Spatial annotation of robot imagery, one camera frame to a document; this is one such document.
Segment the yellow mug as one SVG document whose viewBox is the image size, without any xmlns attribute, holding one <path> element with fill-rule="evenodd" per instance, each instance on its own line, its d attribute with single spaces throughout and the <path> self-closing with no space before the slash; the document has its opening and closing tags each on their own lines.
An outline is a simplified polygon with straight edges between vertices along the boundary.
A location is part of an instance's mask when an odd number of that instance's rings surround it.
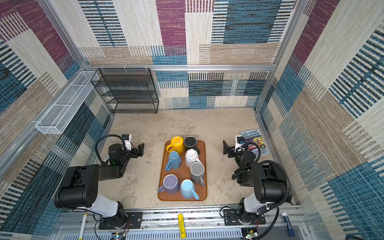
<svg viewBox="0 0 384 240">
<path fill-rule="evenodd" d="M 184 151 L 184 139 L 181 136 L 173 137 L 166 150 L 168 153 L 177 152 L 181 154 Z"/>
</svg>

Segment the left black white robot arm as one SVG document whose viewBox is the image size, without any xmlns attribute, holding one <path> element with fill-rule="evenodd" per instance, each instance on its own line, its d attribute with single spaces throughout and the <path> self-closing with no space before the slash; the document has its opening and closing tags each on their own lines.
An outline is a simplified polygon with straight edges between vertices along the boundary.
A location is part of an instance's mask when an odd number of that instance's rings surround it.
<svg viewBox="0 0 384 240">
<path fill-rule="evenodd" d="M 131 143 L 131 135 L 117 136 L 119 144 L 109 146 L 109 159 L 101 159 L 98 145 L 106 137 L 95 143 L 99 164 L 70 167 L 58 187 L 54 204 L 59 209 L 84 210 L 100 216 L 99 229 L 122 229 L 125 232 L 141 226 L 142 213 L 128 214 L 121 202 L 112 201 L 99 194 L 99 182 L 120 179 L 126 172 L 130 159 L 144 155 L 144 144 L 135 147 Z"/>
</svg>

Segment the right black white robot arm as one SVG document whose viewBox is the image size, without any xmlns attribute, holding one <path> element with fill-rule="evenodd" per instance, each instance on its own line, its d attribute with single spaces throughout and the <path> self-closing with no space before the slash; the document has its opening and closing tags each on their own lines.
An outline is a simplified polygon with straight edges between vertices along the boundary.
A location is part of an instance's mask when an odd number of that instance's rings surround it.
<svg viewBox="0 0 384 240">
<path fill-rule="evenodd" d="M 238 203 L 237 213 L 231 214 L 233 221 L 242 225 L 254 224 L 261 215 L 292 198 L 284 168 L 274 161 L 261 162 L 261 152 L 257 143 L 247 143 L 243 137 L 234 147 L 223 142 L 223 154 L 234 158 L 238 165 L 231 179 L 242 187 L 253 188 L 253 193 Z"/>
</svg>

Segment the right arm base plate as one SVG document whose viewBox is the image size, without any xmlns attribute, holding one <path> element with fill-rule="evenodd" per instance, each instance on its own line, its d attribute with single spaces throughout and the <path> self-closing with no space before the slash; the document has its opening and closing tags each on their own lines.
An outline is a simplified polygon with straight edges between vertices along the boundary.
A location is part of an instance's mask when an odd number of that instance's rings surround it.
<svg viewBox="0 0 384 240">
<path fill-rule="evenodd" d="M 257 219 L 252 218 L 251 220 L 242 221 L 238 216 L 238 211 L 235 209 L 225 208 L 220 211 L 222 217 L 224 218 L 224 222 L 226 226 L 236 226 L 236 225 L 265 225 L 266 219 L 261 215 L 258 216 Z"/>
</svg>

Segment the blue speckled mug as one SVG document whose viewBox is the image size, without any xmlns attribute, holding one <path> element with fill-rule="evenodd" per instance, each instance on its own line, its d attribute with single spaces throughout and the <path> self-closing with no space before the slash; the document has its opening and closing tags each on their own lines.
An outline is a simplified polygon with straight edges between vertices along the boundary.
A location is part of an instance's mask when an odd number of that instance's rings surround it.
<svg viewBox="0 0 384 240">
<path fill-rule="evenodd" d="M 169 154 L 169 160 L 167 162 L 167 165 L 165 167 L 165 170 L 169 172 L 171 169 L 178 169 L 182 165 L 182 158 L 179 155 L 179 153 L 172 151 Z"/>
</svg>

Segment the purple mug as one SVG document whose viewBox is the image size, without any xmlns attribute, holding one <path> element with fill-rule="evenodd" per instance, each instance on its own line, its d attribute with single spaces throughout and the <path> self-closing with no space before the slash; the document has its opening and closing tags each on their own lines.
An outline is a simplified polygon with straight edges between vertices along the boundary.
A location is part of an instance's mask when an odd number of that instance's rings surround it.
<svg viewBox="0 0 384 240">
<path fill-rule="evenodd" d="M 180 182 L 176 175 L 169 174 L 163 179 L 163 184 L 158 188 L 158 193 L 175 194 L 180 190 Z"/>
</svg>

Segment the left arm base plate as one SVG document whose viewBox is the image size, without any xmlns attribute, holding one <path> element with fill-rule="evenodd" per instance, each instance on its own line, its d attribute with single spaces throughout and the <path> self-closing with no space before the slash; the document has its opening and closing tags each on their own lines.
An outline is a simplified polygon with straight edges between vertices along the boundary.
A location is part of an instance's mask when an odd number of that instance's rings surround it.
<svg viewBox="0 0 384 240">
<path fill-rule="evenodd" d="M 103 218 L 99 230 L 128 230 L 139 229 L 142 224 L 143 212 L 128 212 L 122 217 Z"/>
</svg>

